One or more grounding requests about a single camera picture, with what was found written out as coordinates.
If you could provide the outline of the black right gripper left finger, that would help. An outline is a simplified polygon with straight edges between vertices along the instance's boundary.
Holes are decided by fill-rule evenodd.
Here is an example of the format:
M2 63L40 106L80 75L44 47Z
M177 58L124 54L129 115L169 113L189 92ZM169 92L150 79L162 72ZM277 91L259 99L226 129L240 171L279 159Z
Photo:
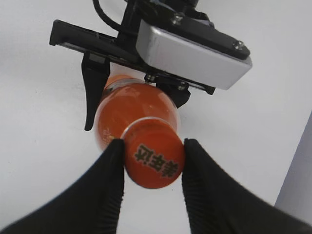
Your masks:
M69 188L1 233L115 234L123 195L124 141L114 139Z

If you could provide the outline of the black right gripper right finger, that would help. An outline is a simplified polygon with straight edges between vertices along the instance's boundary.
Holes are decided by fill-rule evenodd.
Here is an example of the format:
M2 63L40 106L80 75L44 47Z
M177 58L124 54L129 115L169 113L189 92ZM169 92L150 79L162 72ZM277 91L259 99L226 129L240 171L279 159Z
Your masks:
M310 224L263 201L185 139L182 188L193 234L310 234Z

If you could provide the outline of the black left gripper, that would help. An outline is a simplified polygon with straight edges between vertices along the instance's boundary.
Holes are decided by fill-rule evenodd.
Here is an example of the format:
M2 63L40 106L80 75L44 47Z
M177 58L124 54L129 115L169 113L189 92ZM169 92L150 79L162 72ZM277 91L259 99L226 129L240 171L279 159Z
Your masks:
M108 17L98 0L93 1L99 17L118 32L116 38L55 20L52 25L49 44L60 45L83 53L81 72L86 96L86 120L84 130L90 131L100 103L102 92L110 75L110 62L144 72L144 79L150 83L165 83L176 86L192 86L212 95L215 88L202 83L169 74L146 64L135 48L139 24L148 11L155 10L147 0L129 0L122 23Z

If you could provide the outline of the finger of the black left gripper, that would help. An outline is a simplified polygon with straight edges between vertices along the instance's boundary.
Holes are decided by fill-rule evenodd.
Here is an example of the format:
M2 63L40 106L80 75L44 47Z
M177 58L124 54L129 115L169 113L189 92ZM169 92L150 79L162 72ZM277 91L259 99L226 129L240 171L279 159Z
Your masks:
M191 93L188 91L189 86L176 86L165 83L157 83L156 87L162 90L175 104L177 108L187 103Z

